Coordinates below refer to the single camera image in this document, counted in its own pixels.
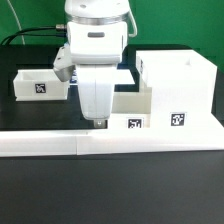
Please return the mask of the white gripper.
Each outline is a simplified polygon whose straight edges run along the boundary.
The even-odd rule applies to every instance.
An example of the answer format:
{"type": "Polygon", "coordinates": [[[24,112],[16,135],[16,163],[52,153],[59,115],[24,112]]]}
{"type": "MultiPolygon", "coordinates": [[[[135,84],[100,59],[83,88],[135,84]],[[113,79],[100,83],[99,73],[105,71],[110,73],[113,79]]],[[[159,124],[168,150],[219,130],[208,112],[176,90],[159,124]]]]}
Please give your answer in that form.
{"type": "Polygon", "coordinates": [[[110,117],[116,71],[114,65],[76,66],[81,111],[96,129],[105,129],[110,117]]]}

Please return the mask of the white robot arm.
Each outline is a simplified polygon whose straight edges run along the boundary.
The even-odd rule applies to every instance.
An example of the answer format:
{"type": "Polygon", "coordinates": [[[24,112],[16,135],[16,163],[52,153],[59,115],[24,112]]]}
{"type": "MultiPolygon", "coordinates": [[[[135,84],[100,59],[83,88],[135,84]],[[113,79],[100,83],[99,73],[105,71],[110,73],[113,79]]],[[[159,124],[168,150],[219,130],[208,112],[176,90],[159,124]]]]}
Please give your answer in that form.
{"type": "Polygon", "coordinates": [[[129,0],[66,0],[67,43],[53,70],[60,81],[77,78],[82,115],[104,128],[112,112],[115,79],[135,26],[129,0]]]}

